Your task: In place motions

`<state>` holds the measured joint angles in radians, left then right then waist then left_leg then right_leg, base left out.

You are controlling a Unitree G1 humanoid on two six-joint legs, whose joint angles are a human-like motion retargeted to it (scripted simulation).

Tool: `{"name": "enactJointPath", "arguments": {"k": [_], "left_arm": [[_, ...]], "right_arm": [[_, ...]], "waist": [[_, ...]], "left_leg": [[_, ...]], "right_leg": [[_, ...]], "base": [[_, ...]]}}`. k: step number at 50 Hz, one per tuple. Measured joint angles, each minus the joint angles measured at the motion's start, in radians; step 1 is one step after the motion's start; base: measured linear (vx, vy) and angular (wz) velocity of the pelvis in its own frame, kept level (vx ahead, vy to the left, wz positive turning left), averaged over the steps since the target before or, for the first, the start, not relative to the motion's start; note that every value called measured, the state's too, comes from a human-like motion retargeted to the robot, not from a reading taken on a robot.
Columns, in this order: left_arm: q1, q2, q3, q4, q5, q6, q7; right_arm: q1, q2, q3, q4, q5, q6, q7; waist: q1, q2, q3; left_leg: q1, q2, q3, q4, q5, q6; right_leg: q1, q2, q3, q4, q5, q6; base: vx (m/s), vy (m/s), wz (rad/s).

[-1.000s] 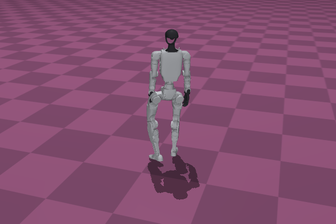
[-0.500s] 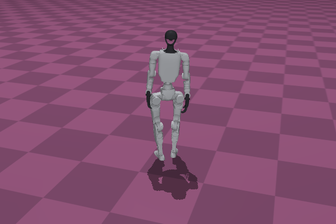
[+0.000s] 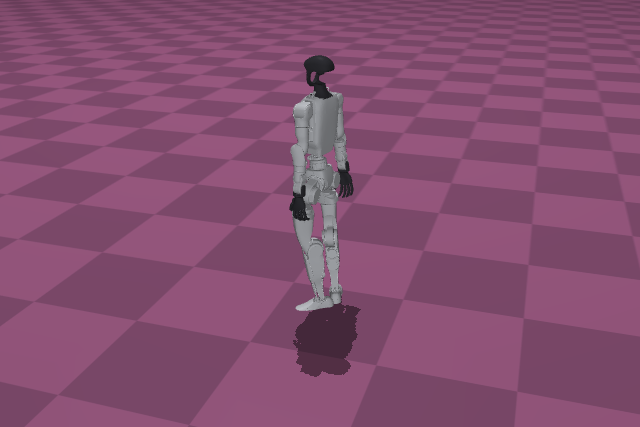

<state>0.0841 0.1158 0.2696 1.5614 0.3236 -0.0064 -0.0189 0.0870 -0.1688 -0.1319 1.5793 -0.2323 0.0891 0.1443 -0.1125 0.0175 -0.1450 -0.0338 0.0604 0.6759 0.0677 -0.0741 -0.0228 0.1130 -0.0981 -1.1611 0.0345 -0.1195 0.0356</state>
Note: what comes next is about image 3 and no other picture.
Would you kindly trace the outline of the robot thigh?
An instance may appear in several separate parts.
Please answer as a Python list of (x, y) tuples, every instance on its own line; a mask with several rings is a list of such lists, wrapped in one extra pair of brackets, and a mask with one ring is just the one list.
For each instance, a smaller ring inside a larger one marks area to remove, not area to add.
[(333, 182), (331, 186), (320, 192), (318, 203), (321, 204), (323, 215), (324, 229), (322, 231), (322, 242), (324, 246), (335, 246), (334, 229), (337, 229), (336, 204), (339, 200), (338, 193), (335, 189), (338, 188), (339, 184), (340, 174), (333, 170)]
[[(322, 245), (323, 251), (324, 251), (324, 245), (321, 242), (321, 240), (319, 240), (318, 238), (311, 238), (311, 235), (313, 232), (313, 223), (314, 223), (314, 210), (311, 204), (312, 205), (317, 204), (317, 202), (319, 201), (319, 198), (320, 198), (320, 184), (318, 180), (310, 178), (306, 182), (306, 193), (305, 193), (305, 196), (303, 197), (303, 200), (306, 206), (306, 209), (305, 209), (306, 215), (308, 218), (310, 218), (310, 220), (299, 221), (298, 219), (295, 219), (293, 217), (293, 225), (294, 225), (297, 239), (299, 241), (300, 246), (302, 247), (303, 251), (306, 254), (308, 253), (308, 249), (310, 248), (310, 245), (313, 243), (319, 243), (320, 245)], [(292, 211), (292, 216), (293, 216), (293, 211)]]

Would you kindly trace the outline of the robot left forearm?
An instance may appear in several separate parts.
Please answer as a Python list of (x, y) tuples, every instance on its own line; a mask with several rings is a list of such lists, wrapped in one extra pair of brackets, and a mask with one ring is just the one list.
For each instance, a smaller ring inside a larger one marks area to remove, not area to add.
[(291, 148), (291, 154), (294, 165), (293, 192), (296, 194), (301, 194), (301, 187), (303, 185), (305, 185), (306, 187), (306, 165), (308, 161), (305, 160), (304, 152), (300, 145), (294, 145)]

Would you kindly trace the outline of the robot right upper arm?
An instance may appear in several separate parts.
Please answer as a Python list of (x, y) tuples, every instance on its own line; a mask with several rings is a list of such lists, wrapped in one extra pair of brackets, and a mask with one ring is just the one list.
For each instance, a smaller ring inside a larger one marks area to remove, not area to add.
[(337, 93), (334, 92), (338, 98), (339, 101), (339, 108), (338, 108), (338, 122), (337, 122), (337, 133), (336, 133), (336, 138), (335, 140), (343, 137), (344, 135), (344, 117), (343, 117), (343, 95), (341, 93)]

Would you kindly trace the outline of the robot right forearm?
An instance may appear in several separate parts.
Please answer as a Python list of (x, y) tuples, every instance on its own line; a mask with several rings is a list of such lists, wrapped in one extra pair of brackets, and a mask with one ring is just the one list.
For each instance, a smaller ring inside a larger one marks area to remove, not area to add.
[[(345, 163), (348, 161), (347, 153), (346, 153), (346, 135), (344, 132), (343, 137), (335, 140), (334, 148), (335, 148), (335, 160), (337, 161), (337, 166), (339, 170), (346, 170)], [(348, 161), (349, 163), (349, 161)]]

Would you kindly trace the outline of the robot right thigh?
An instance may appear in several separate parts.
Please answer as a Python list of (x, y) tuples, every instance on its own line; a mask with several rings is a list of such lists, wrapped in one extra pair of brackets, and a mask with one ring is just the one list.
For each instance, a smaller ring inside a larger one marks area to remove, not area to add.
[(336, 204), (339, 200), (338, 193), (335, 189), (338, 188), (339, 184), (340, 174), (333, 170), (333, 182), (331, 186), (320, 192), (318, 203), (321, 204), (323, 215), (324, 229), (322, 231), (322, 242), (324, 246), (335, 246), (334, 229), (337, 229)]

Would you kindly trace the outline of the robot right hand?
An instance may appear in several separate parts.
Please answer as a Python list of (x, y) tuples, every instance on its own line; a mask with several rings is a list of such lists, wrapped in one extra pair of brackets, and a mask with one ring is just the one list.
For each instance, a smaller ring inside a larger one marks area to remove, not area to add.
[[(346, 167), (346, 170), (339, 170), (338, 169), (338, 172), (340, 173), (340, 193), (339, 193), (338, 197), (341, 196), (341, 194), (343, 192), (343, 186), (344, 186), (344, 193), (343, 193), (342, 198), (345, 197), (346, 191), (347, 191), (346, 197), (348, 197), (349, 194), (350, 194), (350, 196), (353, 194), (352, 178), (351, 178), (350, 174), (348, 173), (350, 171), (348, 161), (346, 161), (345, 167)], [(351, 188), (351, 193), (350, 193), (350, 188)]]

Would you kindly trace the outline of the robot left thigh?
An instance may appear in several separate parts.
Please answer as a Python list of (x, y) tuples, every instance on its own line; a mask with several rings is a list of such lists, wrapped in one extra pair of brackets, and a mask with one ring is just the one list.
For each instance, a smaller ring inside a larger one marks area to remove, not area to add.
[[(313, 223), (314, 223), (314, 210), (311, 204), (312, 205), (317, 204), (317, 202), (319, 201), (319, 198), (320, 198), (320, 184), (318, 180), (310, 178), (306, 182), (306, 193), (305, 193), (305, 196), (303, 197), (303, 200), (306, 206), (306, 209), (305, 209), (306, 215), (308, 218), (310, 218), (310, 220), (299, 221), (298, 219), (295, 219), (293, 217), (293, 225), (294, 225), (297, 239), (299, 241), (300, 246), (302, 247), (303, 251), (306, 254), (308, 253), (308, 249), (310, 248), (310, 245), (313, 243), (319, 243), (320, 245), (322, 245), (323, 251), (324, 251), (324, 245), (321, 242), (321, 240), (319, 240), (318, 238), (311, 238), (311, 235), (313, 232)], [(292, 211), (292, 216), (293, 216), (293, 211)]]

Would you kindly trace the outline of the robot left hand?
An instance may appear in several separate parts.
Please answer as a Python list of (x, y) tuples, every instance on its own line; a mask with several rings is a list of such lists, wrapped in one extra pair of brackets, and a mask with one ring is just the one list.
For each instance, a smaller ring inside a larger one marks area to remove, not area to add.
[(305, 196), (305, 193), (306, 193), (305, 185), (303, 185), (301, 187), (301, 194), (296, 194), (296, 193), (293, 192), (294, 198), (292, 199), (292, 202), (291, 202), (290, 207), (289, 207), (289, 209), (291, 211), (293, 211), (293, 217), (295, 219), (298, 219), (299, 221), (310, 220), (310, 218), (307, 217), (306, 211), (305, 211), (306, 206), (305, 206), (305, 202), (303, 200), (303, 197)]

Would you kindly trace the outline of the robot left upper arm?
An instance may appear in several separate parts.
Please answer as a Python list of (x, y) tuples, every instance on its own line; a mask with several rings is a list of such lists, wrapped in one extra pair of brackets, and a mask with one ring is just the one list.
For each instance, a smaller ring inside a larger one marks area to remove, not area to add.
[(294, 145), (300, 145), (302, 147), (304, 156), (308, 152), (309, 120), (313, 115), (312, 107), (313, 107), (312, 101), (303, 101), (296, 104), (293, 108), (293, 117), (295, 120), (295, 135), (298, 140), (298, 142)]

